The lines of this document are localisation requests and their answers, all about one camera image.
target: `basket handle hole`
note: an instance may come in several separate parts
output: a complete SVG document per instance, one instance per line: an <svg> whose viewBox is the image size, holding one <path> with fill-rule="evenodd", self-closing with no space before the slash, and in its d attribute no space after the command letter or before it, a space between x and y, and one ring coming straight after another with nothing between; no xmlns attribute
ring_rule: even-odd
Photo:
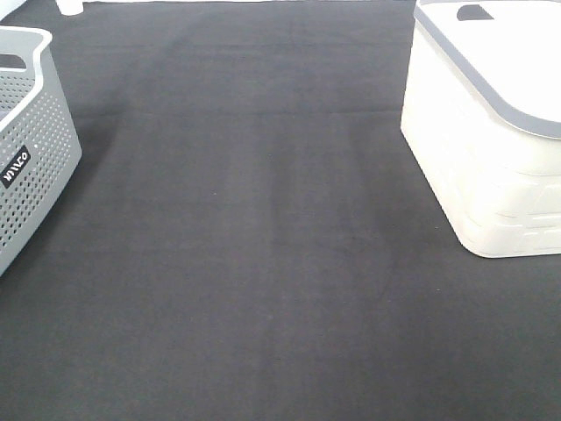
<svg viewBox="0 0 561 421"><path fill-rule="evenodd" d="M458 20L493 20L494 18L478 4L465 4L458 9Z"/></svg>
<svg viewBox="0 0 561 421"><path fill-rule="evenodd" d="M0 54L0 68L10 70L26 70L27 66L21 57L14 54Z"/></svg>

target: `gray laundry basket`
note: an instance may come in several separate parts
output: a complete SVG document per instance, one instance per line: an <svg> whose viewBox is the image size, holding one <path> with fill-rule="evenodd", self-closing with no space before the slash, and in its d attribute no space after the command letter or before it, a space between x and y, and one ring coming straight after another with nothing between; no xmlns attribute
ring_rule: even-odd
<svg viewBox="0 0 561 421"><path fill-rule="evenodd" d="M48 48L52 38L40 29L0 26L0 54L22 62L0 67L0 274L82 156Z"/></svg>

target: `black carpet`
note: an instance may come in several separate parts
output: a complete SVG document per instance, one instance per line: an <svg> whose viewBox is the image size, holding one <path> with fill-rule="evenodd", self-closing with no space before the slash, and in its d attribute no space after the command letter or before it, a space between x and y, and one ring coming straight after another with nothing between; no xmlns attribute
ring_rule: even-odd
<svg viewBox="0 0 561 421"><path fill-rule="evenodd" d="M561 419L561 256L456 240L412 2L30 0L84 155L0 278L0 420Z"/></svg>

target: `plastic container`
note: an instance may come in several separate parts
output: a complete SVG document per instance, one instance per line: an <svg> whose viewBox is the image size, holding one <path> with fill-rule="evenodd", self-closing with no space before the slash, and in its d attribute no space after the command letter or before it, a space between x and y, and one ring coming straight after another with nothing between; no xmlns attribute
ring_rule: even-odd
<svg viewBox="0 0 561 421"><path fill-rule="evenodd" d="M51 39L40 29L0 26L0 274L45 218L82 155L48 48Z"/></svg>
<svg viewBox="0 0 561 421"><path fill-rule="evenodd" d="M561 3L420 1L401 130L459 241L561 253Z"/></svg>

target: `basket label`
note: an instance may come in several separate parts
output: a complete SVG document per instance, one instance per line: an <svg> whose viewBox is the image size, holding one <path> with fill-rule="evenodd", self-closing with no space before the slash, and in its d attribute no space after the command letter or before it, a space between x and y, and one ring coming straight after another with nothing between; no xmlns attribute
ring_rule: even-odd
<svg viewBox="0 0 561 421"><path fill-rule="evenodd" d="M25 145L21 146L16 156L13 157L2 173L0 173L0 180L2 180L2 184L5 188L8 189L16 178L18 178L21 170L24 169L31 158L32 156L29 154Z"/></svg>

